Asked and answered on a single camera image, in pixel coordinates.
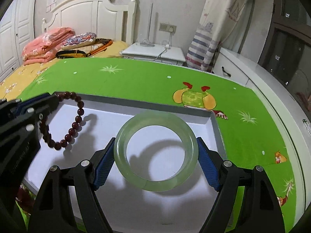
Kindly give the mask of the green jade bangle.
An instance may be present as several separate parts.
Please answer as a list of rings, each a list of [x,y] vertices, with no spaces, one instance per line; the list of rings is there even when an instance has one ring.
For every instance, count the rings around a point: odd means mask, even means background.
[[[168,146],[180,146],[184,150],[183,162],[178,171],[162,180],[151,180],[148,174],[143,178],[133,170],[127,157],[131,138],[141,129],[151,126],[169,129],[179,140],[164,139],[145,147],[137,161],[142,170],[150,165],[156,154]],[[121,127],[114,142],[114,160],[119,172],[129,183],[146,191],[163,192],[180,186],[192,175],[198,156],[198,144],[192,129],[180,117],[167,112],[149,110],[135,115]]]

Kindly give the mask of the grey jewelry tray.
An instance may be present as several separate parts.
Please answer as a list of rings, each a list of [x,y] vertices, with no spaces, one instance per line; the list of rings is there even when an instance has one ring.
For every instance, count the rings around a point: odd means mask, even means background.
[[[225,156],[215,114],[208,110],[135,100],[83,95],[84,117],[78,136],[66,149],[51,149],[41,142],[24,184],[38,191],[51,166],[74,167],[109,143],[132,117],[145,111],[172,113],[201,137],[210,150]],[[167,126],[147,126],[129,140],[127,160],[139,177],[151,181],[166,180],[182,167],[186,148],[179,136]],[[135,187],[113,165],[105,184],[96,191],[101,208],[117,232],[198,232],[206,220],[217,192],[211,187],[199,165],[181,185],[163,192]]]

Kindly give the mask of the pink folded quilt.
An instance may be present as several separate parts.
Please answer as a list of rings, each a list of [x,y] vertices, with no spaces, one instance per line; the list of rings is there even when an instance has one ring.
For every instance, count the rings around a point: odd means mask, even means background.
[[[61,49],[61,43],[73,35],[75,35],[75,32],[72,28],[58,27],[36,37],[23,48],[23,65],[51,61]]]

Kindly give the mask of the green cartoon blanket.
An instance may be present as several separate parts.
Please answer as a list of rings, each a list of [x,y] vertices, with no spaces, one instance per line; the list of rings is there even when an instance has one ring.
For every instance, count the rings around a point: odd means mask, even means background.
[[[251,169],[263,166],[278,199],[285,230],[294,226],[296,191],[290,161],[277,163],[275,153],[287,155],[287,147],[270,112],[255,92],[210,73],[160,63],[121,58],[77,58],[55,62],[20,93],[23,100],[42,93],[76,93],[141,102],[175,105],[173,94],[192,85],[186,93],[198,106],[206,94],[216,100],[217,117],[228,159]],[[98,191],[111,227],[121,232],[195,232],[202,226],[217,196],[200,167],[181,186],[165,192],[140,190],[120,174],[116,166]]]

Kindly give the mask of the white wardrobe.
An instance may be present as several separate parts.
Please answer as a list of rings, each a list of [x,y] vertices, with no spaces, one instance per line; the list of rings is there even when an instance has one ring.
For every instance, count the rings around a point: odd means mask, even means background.
[[[22,51],[34,39],[35,0],[13,0],[1,19],[1,81],[23,64]]]

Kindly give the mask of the patterned pillow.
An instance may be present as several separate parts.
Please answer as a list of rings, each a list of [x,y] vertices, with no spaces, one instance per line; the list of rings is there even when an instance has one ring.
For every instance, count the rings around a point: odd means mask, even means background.
[[[74,48],[79,48],[83,46],[91,45],[96,40],[96,34],[92,32],[87,32],[83,34],[78,34],[65,39],[60,47],[62,50],[72,50]]]

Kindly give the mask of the black orange folded cloth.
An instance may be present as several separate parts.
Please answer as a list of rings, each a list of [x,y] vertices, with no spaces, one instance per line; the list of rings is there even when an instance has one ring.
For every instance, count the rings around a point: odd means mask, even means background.
[[[106,38],[97,38],[92,45],[74,48],[71,50],[60,50],[56,53],[56,58],[84,58],[90,57],[98,52],[105,51],[113,44],[113,40]]]

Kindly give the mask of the white window cabinet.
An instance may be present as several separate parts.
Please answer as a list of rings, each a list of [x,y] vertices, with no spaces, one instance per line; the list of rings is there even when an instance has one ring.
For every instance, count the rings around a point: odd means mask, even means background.
[[[217,54],[213,72],[252,89],[281,133],[294,172],[297,223],[310,204],[310,120],[286,88],[260,65],[225,48]]]

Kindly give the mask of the white headboard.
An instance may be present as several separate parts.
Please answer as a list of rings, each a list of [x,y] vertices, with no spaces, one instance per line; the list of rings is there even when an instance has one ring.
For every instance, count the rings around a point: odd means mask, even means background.
[[[98,38],[134,43],[137,0],[115,5],[110,0],[64,0],[51,10],[52,18],[42,19],[45,33],[58,27],[70,27],[76,34],[93,32]]]

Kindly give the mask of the desk lamp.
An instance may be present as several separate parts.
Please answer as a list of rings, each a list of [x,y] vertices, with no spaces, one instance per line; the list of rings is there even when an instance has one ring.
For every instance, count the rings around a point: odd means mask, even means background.
[[[153,12],[153,3],[150,4],[146,38],[140,43],[140,46],[143,46],[143,47],[154,47],[154,44],[151,43],[150,41],[152,12]]]

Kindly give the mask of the white nightstand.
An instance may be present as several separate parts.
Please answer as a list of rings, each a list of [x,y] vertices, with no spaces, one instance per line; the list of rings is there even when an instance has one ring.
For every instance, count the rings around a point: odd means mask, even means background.
[[[173,46],[166,47],[159,44],[142,46],[140,43],[134,43],[121,51],[120,54],[124,58],[176,66],[183,66],[186,62],[181,48]]]

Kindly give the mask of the sailboat curtain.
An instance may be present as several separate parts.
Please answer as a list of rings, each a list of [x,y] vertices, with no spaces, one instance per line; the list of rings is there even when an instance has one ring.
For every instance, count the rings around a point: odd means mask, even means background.
[[[231,34],[248,0],[206,0],[189,46],[186,63],[190,68],[208,71],[217,47]]]

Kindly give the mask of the wall socket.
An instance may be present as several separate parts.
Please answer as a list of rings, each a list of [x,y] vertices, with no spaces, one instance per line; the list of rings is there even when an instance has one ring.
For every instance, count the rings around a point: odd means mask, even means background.
[[[176,26],[170,25],[170,24],[165,24],[165,23],[160,23],[159,24],[159,31],[168,32],[168,33],[175,33],[176,32]]]

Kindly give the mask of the dark window frame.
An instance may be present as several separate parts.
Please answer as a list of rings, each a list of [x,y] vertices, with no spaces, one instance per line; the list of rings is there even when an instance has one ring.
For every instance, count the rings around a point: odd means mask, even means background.
[[[273,0],[272,21],[259,64],[310,116],[310,12],[301,0]]]

